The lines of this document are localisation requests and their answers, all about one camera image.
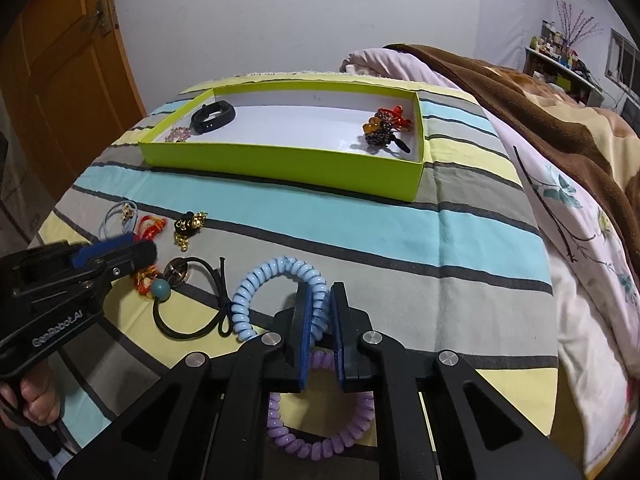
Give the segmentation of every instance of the teal bead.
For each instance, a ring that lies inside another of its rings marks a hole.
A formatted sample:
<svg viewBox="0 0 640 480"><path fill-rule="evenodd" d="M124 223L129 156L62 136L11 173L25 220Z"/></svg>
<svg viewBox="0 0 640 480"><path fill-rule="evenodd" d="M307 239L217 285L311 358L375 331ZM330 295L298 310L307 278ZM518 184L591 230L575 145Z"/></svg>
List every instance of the teal bead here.
<svg viewBox="0 0 640 480"><path fill-rule="evenodd" d="M160 301L166 301L171 295L171 285L167 280L156 278L151 284L151 293Z"/></svg>

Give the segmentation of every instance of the triangular cutout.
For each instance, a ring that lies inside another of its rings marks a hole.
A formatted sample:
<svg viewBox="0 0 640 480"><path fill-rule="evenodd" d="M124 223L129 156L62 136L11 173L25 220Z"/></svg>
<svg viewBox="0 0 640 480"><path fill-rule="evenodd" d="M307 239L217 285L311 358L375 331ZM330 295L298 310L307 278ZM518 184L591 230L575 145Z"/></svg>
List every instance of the triangular cutout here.
<svg viewBox="0 0 640 480"><path fill-rule="evenodd" d="M122 431L122 440L145 451L157 450L181 389L180 384L169 386Z"/></svg>
<svg viewBox="0 0 640 480"><path fill-rule="evenodd" d="M478 386L474 383L467 383L464 386L464 391L484 446L489 451L499 449L522 437L522 430Z"/></svg>

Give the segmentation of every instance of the window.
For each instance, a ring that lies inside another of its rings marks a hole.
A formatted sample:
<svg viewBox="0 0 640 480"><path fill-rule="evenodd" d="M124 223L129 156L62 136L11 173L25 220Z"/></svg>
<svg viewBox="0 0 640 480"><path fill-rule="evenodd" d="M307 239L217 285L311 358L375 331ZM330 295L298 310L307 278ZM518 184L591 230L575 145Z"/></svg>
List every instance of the window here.
<svg viewBox="0 0 640 480"><path fill-rule="evenodd" d="M611 31L607 77L626 92L640 98L640 52L629 40Z"/></svg>

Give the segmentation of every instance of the green box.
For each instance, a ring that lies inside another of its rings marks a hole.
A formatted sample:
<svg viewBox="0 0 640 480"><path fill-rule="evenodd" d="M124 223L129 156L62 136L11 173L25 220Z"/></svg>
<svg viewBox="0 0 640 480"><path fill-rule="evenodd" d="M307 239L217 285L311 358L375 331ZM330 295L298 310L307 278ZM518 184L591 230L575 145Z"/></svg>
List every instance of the green box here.
<svg viewBox="0 0 640 480"><path fill-rule="evenodd" d="M194 111L220 99L236 108L235 120L187 142L164 142L173 126L188 126ZM387 150L369 153L362 124L379 107L396 104L403 104L404 116L413 121L411 132L398 134L412 152L404 155L392 143ZM350 139L357 142L348 144ZM425 157L417 91L303 79L205 91L146 134L140 149L151 166L300 182L406 202L415 199Z"/></svg>

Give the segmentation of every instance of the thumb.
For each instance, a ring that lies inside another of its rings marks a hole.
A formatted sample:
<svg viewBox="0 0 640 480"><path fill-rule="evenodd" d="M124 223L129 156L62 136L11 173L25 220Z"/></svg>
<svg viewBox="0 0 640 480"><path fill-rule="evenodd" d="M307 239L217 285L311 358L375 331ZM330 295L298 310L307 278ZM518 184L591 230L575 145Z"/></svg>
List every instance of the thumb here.
<svg viewBox="0 0 640 480"><path fill-rule="evenodd" d="M15 393L11 386L6 383L0 383L0 396L2 397L2 399L0 399L0 420L2 420L4 425L10 430L14 430L17 426L6 416L2 405L8 402L11 406L17 408L18 399L15 397Z"/></svg>

